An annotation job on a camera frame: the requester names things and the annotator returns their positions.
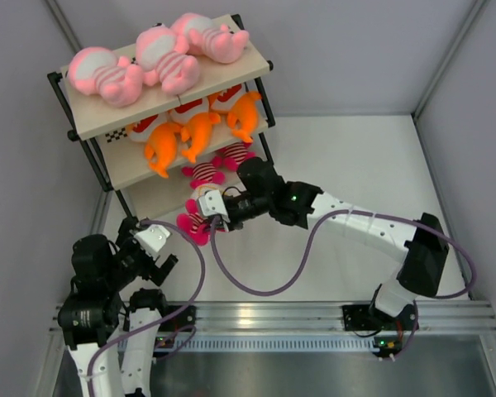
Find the white panda plush with glasses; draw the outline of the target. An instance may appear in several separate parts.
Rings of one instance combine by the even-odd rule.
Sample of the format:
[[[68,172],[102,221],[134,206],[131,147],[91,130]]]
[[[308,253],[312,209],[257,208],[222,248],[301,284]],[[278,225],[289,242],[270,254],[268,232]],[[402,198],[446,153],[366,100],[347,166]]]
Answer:
[[[255,157],[255,152],[250,150],[250,143],[235,142],[215,152],[212,163],[216,166],[225,167],[227,170],[236,171],[239,165],[250,158]]]

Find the white panda plush front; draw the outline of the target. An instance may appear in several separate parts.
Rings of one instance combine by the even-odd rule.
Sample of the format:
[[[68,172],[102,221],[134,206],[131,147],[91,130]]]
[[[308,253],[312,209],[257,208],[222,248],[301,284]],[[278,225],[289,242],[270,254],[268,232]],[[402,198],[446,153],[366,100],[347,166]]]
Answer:
[[[185,202],[185,212],[180,213],[176,218],[176,225],[199,246],[205,246],[208,243],[210,232],[206,229],[204,219],[198,212],[197,199],[211,190],[219,190],[222,193],[224,187],[214,183],[200,184]]]

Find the white panda plush face down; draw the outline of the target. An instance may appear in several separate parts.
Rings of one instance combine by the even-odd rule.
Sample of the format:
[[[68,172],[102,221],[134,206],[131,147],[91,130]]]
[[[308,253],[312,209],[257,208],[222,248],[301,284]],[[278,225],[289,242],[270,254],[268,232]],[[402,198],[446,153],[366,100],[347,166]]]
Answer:
[[[192,189],[196,189],[202,184],[223,184],[226,181],[226,176],[220,171],[220,164],[212,161],[203,162],[193,167],[183,166],[181,172],[191,179],[189,186]]]

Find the orange shark plush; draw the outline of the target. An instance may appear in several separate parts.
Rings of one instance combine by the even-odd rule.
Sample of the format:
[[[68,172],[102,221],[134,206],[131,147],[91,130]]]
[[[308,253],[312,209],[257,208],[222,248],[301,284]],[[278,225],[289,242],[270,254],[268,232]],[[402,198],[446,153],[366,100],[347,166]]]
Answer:
[[[256,103],[262,99],[257,91],[248,91],[236,84],[208,96],[210,109],[226,116],[231,134],[246,144],[253,142],[252,134],[259,125]]]
[[[210,109],[208,97],[196,99],[169,110],[173,122],[181,126],[182,142],[188,147],[181,151],[181,155],[190,163],[196,163],[208,147],[213,127],[221,122],[221,116]]]
[[[149,168],[168,179],[168,168],[178,156],[178,138],[181,126],[173,122],[167,112],[155,114],[125,127],[131,141],[143,143],[143,155]]]

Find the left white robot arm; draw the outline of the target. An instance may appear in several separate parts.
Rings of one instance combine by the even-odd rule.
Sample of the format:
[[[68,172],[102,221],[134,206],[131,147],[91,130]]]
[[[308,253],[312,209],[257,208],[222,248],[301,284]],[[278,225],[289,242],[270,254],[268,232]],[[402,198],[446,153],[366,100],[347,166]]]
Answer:
[[[73,245],[74,277],[57,322],[84,396],[148,396],[156,333],[170,320],[160,289],[177,264],[156,262],[170,232],[125,218],[117,240],[93,234]]]

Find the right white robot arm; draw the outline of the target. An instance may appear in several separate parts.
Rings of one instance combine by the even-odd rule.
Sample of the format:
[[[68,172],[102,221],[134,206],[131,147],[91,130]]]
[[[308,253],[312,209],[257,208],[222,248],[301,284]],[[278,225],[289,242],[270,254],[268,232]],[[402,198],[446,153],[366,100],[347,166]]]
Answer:
[[[343,237],[384,253],[399,264],[374,292],[370,321],[389,328],[417,297],[435,298],[449,253],[439,219],[423,213],[416,220],[390,220],[342,201],[320,187],[286,181],[259,157],[242,163],[237,174],[245,188],[231,196],[207,193],[200,202],[215,228],[239,230],[263,214],[291,227],[316,232],[326,224]]]

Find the beige three-tier shelf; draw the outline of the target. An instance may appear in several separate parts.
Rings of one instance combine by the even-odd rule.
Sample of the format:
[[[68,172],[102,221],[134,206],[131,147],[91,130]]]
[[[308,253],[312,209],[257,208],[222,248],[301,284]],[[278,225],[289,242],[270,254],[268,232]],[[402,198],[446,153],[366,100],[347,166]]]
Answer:
[[[219,26],[228,25],[231,31],[245,30],[239,16],[227,15],[212,20]],[[136,43],[112,51],[138,65],[135,47]],[[182,142],[179,133],[178,156],[168,168],[169,178],[165,179],[149,168],[143,155],[144,144],[128,138],[127,125],[158,113],[169,113],[173,108],[236,84],[244,84],[248,91],[257,91],[262,96],[256,103],[259,125],[252,134],[253,140],[262,138],[265,131],[274,125],[274,116],[261,82],[273,65],[250,40],[241,58],[231,64],[220,64],[203,55],[193,56],[198,60],[200,77],[188,91],[177,96],[168,95],[159,84],[146,85],[143,78],[141,96],[135,103],[122,108],[108,105],[98,95],[86,96],[73,88],[67,78],[69,65],[47,76],[69,120],[69,139],[82,146],[103,191],[114,193],[128,216],[155,217],[177,208],[191,189],[191,179],[182,174],[181,168],[212,161],[215,151],[241,140],[231,134],[226,116],[218,113],[222,120],[213,127],[207,149],[194,164],[181,155],[188,143]]]

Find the aluminium mounting rail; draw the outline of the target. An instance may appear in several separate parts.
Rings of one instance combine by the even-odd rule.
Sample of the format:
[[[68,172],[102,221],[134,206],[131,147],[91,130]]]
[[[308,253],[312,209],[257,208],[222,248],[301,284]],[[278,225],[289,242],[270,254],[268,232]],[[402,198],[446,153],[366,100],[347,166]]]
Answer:
[[[365,331],[379,329],[365,322],[352,302],[201,302],[179,315],[176,323],[194,324],[203,333],[313,332],[344,333],[350,325]],[[490,303],[473,300],[421,301],[418,329],[430,334],[496,333]]]

